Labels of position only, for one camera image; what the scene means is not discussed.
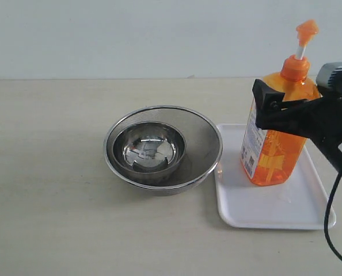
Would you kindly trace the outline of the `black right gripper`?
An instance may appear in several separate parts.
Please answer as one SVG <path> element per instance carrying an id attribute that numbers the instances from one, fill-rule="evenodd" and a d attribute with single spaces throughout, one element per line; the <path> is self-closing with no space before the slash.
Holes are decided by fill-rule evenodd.
<path id="1" fill-rule="evenodd" d="M 258 128 L 314 138 L 331 164 L 342 164 L 342 93 L 321 89 L 319 99 L 284 101 L 285 93 L 261 79 L 254 81 L 252 92 Z"/>

